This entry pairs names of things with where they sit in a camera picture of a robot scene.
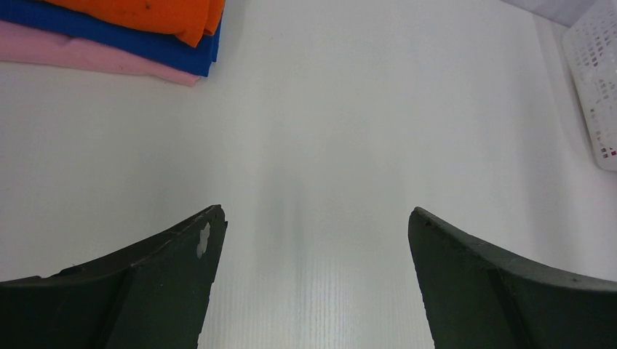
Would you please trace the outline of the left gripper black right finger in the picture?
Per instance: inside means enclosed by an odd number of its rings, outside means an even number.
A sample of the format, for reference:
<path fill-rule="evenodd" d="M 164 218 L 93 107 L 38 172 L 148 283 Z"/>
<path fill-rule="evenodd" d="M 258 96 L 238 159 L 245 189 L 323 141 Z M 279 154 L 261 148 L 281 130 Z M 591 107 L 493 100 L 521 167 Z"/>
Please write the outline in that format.
<path fill-rule="evenodd" d="M 614 348 L 616 283 L 549 267 L 420 207 L 408 240 L 436 348 Z"/>

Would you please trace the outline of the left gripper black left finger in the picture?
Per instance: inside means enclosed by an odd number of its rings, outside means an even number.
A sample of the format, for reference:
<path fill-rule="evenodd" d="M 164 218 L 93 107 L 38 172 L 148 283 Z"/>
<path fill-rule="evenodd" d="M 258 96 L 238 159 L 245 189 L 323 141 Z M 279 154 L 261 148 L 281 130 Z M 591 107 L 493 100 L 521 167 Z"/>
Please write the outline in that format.
<path fill-rule="evenodd" d="M 106 256 L 1 283 L 3 348 L 196 348 L 228 223 L 213 205 Z"/>

